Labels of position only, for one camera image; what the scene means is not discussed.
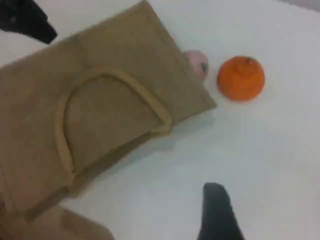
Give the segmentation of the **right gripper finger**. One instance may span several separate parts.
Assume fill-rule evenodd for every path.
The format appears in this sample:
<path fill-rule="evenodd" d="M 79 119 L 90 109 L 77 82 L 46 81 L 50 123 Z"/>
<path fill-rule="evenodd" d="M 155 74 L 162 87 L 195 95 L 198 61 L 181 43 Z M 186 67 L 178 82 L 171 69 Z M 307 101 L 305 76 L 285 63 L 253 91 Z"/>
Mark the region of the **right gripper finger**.
<path fill-rule="evenodd" d="M 244 240 L 225 187 L 207 182 L 203 186 L 199 240 Z"/>

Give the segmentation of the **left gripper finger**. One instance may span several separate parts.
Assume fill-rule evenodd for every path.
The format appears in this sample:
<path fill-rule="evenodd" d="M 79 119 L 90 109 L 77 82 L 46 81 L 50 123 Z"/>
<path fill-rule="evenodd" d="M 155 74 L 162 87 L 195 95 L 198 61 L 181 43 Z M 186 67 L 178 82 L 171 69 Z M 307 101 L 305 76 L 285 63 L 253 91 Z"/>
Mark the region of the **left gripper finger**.
<path fill-rule="evenodd" d="M 44 44 L 50 44 L 58 36 L 49 23 L 48 15 L 33 0 L 2 0 L 0 29 L 22 34 Z"/>

